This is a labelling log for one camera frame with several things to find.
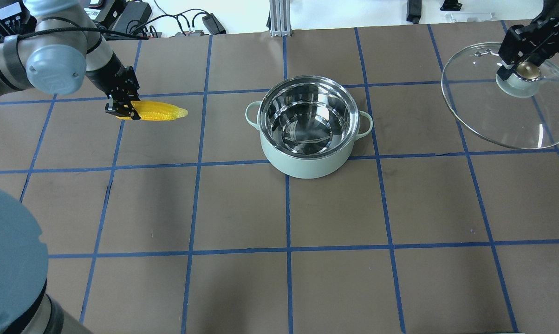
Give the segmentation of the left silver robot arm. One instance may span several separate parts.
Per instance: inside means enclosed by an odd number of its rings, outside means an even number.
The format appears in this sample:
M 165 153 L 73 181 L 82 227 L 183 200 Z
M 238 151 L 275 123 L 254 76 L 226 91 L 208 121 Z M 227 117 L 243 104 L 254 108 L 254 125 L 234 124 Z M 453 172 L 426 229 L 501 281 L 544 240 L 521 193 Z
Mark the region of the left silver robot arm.
M 16 195 L 0 188 L 0 334 L 129 334 L 120 299 L 97 292 L 98 256 L 123 122 L 97 120 L 97 101 L 58 103 L 87 77 L 108 95 L 114 114 L 125 81 L 135 91 L 131 67 L 122 65 L 75 0 L 28 2 L 38 19 L 27 35 L 0 40 L 0 180 L 16 181 Z M 87 238 L 78 230 L 88 226 Z M 50 261 L 58 243 L 86 249 L 82 312 L 73 317 L 50 295 Z

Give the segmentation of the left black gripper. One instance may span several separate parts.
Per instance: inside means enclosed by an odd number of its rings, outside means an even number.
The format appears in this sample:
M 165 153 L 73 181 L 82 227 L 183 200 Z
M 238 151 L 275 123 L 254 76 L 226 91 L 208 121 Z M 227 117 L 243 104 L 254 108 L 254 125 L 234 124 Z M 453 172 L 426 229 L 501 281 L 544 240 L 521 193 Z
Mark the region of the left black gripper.
M 132 104 L 117 101 L 138 101 L 139 81 L 133 66 L 125 66 L 113 53 L 104 66 L 93 72 L 93 84 L 113 100 L 108 100 L 105 112 L 120 120 L 141 120 Z

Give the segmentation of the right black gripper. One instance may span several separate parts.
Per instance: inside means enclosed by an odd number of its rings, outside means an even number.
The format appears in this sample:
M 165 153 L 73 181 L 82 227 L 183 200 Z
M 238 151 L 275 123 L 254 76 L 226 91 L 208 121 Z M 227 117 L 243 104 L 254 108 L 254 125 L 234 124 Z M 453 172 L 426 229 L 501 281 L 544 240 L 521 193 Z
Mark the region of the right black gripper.
M 559 54 L 559 0 L 545 0 L 539 15 L 529 25 L 508 28 L 498 55 L 502 59 L 497 75 L 524 82 L 535 81 L 535 65 Z

